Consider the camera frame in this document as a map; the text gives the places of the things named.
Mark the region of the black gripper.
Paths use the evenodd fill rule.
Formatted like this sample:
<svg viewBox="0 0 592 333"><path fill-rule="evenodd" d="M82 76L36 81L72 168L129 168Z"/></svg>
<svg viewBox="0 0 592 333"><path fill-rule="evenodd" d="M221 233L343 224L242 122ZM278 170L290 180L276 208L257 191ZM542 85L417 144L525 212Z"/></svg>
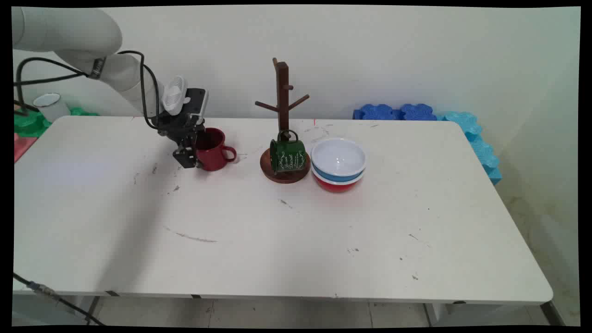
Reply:
<svg viewBox="0 0 592 333"><path fill-rule="evenodd" d="M176 143L173 157L184 169L196 168L198 160L194 148L206 149L207 130L198 114L180 113L176 116L161 114L158 118L159 133Z"/></svg>

